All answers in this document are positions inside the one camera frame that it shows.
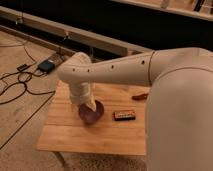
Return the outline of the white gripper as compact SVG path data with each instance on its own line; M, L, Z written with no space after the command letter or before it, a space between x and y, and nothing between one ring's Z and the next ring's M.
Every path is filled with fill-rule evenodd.
M73 83L69 85L70 100L76 104L86 104L92 111L96 110L96 103L90 83Z

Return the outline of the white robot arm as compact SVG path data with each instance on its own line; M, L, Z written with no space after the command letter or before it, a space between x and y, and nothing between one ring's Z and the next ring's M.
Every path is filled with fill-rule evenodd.
M213 171L212 51L157 50L98 63L78 52L58 75L77 104L92 101L93 83L149 87L147 171Z

